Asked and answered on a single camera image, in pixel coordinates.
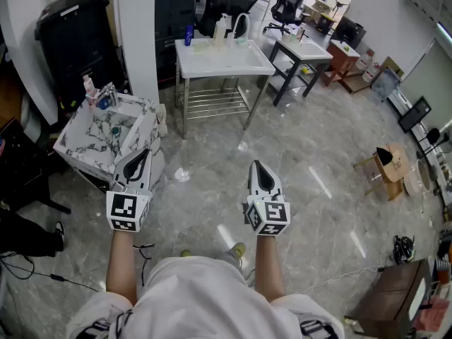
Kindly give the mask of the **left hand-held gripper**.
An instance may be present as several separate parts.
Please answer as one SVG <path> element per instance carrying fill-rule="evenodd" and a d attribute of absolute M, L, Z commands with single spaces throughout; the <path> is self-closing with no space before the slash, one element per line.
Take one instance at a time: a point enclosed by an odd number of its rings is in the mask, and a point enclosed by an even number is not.
<path fill-rule="evenodd" d="M 150 187 L 151 165 L 150 150 L 136 150 L 117 163 L 106 206 L 113 230 L 140 232 L 153 197 L 151 191 L 144 190 Z"/>

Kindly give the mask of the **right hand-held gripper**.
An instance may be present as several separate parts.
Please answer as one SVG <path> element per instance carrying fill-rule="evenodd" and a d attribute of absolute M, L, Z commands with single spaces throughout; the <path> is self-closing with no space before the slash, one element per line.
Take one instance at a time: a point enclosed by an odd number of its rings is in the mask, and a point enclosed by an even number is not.
<path fill-rule="evenodd" d="M 249 168 L 248 188 L 248 223 L 258 236 L 277 237 L 290 224 L 290 204 L 282 195 L 279 177 L 267 164 L 254 160 Z"/>

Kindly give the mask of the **person's right forearm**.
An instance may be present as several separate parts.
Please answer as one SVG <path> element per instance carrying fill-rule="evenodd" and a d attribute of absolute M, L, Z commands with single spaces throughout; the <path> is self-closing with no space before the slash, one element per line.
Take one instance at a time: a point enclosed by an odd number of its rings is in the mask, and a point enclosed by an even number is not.
<path fill-rule="evenodd" d="M 275 237 L 257 236 L 255 289 L 270 303 L 285 296 L 285 281 Z"/>

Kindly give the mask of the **steel sink stand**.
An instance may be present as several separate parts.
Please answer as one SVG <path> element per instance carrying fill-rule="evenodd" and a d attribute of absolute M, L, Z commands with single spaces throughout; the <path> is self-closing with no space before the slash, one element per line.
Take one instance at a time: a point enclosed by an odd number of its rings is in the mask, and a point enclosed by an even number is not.
<path fill-rule="evenodd" d="M 227 87 L 228 80 L 229 78 L 224 78 L 220 88 L 193 91 L 190 91 L 188 78 L 183 79 L 182 83 L 179 81 L 175 83 L 174 102 L 175 107 L 181 110 L 183 139 L 187 137 L 190 120 L 248 114 L 244 130 L 249 128 L 259 107 L 262 94 L 268 87 L 270 76 L 259 77 L 259 92 L 252 105 L 238 83 Z"/>

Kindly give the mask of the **black cone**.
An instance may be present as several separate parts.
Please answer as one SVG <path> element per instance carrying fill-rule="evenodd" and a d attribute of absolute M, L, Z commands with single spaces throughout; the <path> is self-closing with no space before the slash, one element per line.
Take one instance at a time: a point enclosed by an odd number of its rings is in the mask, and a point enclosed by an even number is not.
<path fill-rule="evenodd" d="M 393 161 L 393 154 L 386 148 L 377 147 L 376 153 L 383 166 L 386 166 Z"/>

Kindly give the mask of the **person's white clothing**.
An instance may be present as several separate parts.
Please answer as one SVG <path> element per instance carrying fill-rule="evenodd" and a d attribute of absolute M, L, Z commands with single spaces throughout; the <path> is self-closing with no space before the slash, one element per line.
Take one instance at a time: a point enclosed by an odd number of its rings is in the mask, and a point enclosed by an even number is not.
<path fill-rule="evenodd" d="M 136 304 L 99 292 L 71 319 L 66 339 L 345 339 L 343 325 L 306 295 L 268 302 L 230 263 L 166 258 Z"/>

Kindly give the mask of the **large white ceramic sink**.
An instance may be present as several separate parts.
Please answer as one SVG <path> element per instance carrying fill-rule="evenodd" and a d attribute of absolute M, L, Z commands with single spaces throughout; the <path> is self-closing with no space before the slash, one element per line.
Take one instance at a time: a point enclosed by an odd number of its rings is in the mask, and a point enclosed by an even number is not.
<path fill-rule="evenodd" d="M 272 76 L 275 67 L 253 40 L 232 47 L 213 45 L 210 38 L 197 38 L 189 46 L 176 40 L 177 61 L 182 78 L 226 76 Z"/>

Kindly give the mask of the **brown cabinet with white top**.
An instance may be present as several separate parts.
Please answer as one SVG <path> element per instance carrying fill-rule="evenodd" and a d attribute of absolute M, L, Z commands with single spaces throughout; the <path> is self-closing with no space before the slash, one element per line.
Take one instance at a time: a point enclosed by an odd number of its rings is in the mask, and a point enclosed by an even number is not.
<path fill-rule="evenodd" d="M 330 71 L 322 74 L 323 83 L 329 86 L 334 81 L 343 80 L 355 67 L 360 55 L 346 42 L 340 40 L 330 40 L 327 52 L 333 57 L 330 60 Z"/>

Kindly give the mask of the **blue-grey framed panel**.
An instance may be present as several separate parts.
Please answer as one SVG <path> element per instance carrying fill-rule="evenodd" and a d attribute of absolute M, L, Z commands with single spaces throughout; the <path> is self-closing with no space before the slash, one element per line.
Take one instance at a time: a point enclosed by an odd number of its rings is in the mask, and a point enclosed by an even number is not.
<path fill-rule="evenodd" d="M 400 82 L 400 77 L 393 69 L 385 68 L 372 83 L 371 90 L 376 99 L 383 102 L 400 85 Z"/>

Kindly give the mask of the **white pump bottle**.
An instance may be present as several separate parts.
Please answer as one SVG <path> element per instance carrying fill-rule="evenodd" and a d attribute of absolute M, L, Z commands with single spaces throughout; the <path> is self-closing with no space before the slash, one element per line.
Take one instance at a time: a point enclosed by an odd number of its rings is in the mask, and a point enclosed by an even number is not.
<path fill-rule="evenodd" d="M 222 17 L 215 24 L 215 32 L 213 36 L 213 46 L 221 48 L 225 45 L 225 34 L 228 29 L 228 15 L 226 13 L 222 14 Z"/>

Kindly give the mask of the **black monitor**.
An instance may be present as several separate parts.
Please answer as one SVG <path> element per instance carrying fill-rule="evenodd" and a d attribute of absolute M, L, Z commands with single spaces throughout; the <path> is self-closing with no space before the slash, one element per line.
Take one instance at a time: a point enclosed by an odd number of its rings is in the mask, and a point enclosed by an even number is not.
<path fill-rule="evenodd" d="M 431 110 L 429 103 L 424 96 L 421 96 L 421 98 L 398 120 L 399 126 L 404 133 L 407 133 L 414 126 L 419 124 Z"/>

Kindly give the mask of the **dark wooden cabinet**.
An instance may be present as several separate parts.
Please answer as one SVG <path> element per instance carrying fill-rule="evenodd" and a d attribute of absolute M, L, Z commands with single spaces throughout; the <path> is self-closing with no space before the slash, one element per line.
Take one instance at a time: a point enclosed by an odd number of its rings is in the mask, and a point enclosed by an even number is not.
<path fill-rule="evenodd" d="M 348 315 L 345 323 L 356 335 L 403 339 L 421 310 L 432 308 L 432 274 L 427 259 L 386 266 L 378 280 Z"/>

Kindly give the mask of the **black box machine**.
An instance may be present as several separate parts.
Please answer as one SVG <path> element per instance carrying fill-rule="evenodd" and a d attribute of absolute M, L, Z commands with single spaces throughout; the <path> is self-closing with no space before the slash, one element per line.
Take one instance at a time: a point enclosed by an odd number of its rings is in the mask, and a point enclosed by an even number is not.
<path fill-rule="evenodd" d="M 346 42 L 351 48 L 356 49 L 366 32 L 362 25 L 343 16 L 336 26 L 331 39 Z"/>

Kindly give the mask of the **flat cardboard box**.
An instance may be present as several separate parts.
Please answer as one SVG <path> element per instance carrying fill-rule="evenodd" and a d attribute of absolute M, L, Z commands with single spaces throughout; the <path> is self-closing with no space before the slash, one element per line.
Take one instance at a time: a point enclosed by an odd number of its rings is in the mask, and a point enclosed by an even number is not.
<path fill-rule="evenodd" d="M 397 65 L 397 63 L 395 63 L 389 56 L 386 57 L 381 65 L 381 71 L 385 71 L 386 69 L 392 70 L 399 78 L 402 78 L 404 75 L 401 67 L 399 67 L 399 65 Z"/>

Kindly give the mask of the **black swivel office chair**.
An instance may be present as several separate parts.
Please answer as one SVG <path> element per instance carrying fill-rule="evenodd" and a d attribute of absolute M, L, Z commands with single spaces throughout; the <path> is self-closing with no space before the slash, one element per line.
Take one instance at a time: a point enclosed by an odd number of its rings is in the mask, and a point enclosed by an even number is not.
<path fill-rule="evenodd" d="M 302 0 L 276 0 L 275 5 L 271 8 L 270 12 L 274 20 L 280 24 L 269 23 L 268 26 L 263 28 L 263 34 L 265 34 L 270 29 L 279 30 L 282 35 L 284 32 L 290 33 L 287 25 L 295 25 L 298 28 L 304 22 L 309 14 L 302 13 L 300 17 L 296 17 L 297 9 L 299 8 Z"/>

